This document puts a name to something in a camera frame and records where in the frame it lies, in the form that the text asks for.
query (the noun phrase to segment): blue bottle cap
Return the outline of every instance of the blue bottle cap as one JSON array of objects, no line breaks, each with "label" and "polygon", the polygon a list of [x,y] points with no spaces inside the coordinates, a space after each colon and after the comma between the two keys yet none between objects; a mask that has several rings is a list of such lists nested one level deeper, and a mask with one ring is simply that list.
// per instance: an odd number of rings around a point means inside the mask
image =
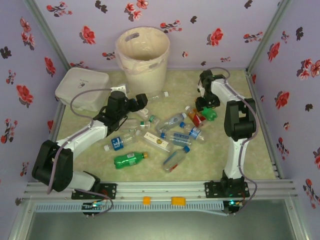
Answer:
[{"label": "blue bottle cap", "polygon": [[186,153],[190,152],[190,148],[189,148],[188,146],[184,146],[184,147],[183,147],[183,150],[184,150]]}]

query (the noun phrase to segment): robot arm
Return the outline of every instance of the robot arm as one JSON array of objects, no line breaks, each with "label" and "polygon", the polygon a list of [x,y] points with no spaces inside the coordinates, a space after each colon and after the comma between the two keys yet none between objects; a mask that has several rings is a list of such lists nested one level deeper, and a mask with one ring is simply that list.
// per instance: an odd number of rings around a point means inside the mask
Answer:
[{"label": "robot arm", "polygon": [[[253,114],[237,96],[244,99],[254,110],[256,110],[256,107],[252,98],[246,99],[239,94],[234,95],[226,87],[226,84],[223,75],[213,75],[210,70],[201,73],[198,83],[198,91],[201,93],[201,97],[196,100],[196,108],[198,111],[202,111],[203,107],[218,107],[220,103],[226,106],[224,131],[229,137],[229,150],[223,175],[226,175],[228,179],[236,180],[242,177],[239,171],[241,145],[256,131],[256,122]],[[247,141],[243,145],[240,160],[242,172],[248,143]]]},{"label": "robot arm", "polygon": [[92,124],[57,142],[47,140],[41,145],[32,170],[32,176],[36,180],[49,185],[53,172],[53,160],[57,151],[63,146],[56,161],[52,189],[57,192],[66,188],[99,191],[100,179],[88,172],[73,171],[74,160],[92,144],[117,131],[128,118],[129,112],[143,109],[148,102],[145,94],[137,95],[135,100],[126,97],[125,87],[114,90],[108,98],[107,106],[104,106],[93,118]]}]

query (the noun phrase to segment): floral wallpaper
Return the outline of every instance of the floral wallpaper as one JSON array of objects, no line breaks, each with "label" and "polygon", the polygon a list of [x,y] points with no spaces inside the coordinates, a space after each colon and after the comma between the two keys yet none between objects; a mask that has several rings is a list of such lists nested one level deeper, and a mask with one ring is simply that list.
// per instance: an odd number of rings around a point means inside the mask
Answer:
[{"label": "floral wallpaper", "polygon": [[[171,43],[169,68],[246,68],[279,0],[35,2],[71,67],[84,63],[93,70],[117,70],[117,38],[140,26],[167,34]],[[270,59],[277,51],[275,44]]]},{"label": "floral wallpaper", "polygon": [[294,180],[313,239],[320,236],[319,8],[320,1],[292,1],[251,72],[281,168]]},{"label": "floral wallpaper", "polygon": [[[10,10],[0,15],[0,238],[8,239],[26,184],[34,181],[39,147],[53,127],[55,89],[66,70],[23,1],[1,7]],[[63,6],[53,8],[59,14]]]}]

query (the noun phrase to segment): white box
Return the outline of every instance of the white box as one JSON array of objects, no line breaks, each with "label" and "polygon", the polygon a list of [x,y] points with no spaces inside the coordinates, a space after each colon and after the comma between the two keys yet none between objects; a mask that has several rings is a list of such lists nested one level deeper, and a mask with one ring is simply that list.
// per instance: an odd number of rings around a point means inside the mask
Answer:
[{"label": "white box", "polygon": [[[71,68],[59,86],[55,90],[55,95],[65,105],[69,105],[71,100],[79,93],[93,89],[110,88],[109,75],[104,72],[92,71],[84,68]],[[77,97],[72,107],[77,110],[99,111],[110,91],[88,92]]]}]

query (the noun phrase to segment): trash bin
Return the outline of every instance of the trash bin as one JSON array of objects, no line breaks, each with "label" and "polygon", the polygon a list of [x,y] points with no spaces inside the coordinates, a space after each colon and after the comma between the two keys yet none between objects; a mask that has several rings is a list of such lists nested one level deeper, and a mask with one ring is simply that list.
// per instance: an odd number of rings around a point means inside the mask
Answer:
[{"label": "trash bin", "polygon": [[130,91],[135,94],[162,90],[169,54],[169,38],[154,27],[130,29],[115,43],[117,63],[125,72]]}]

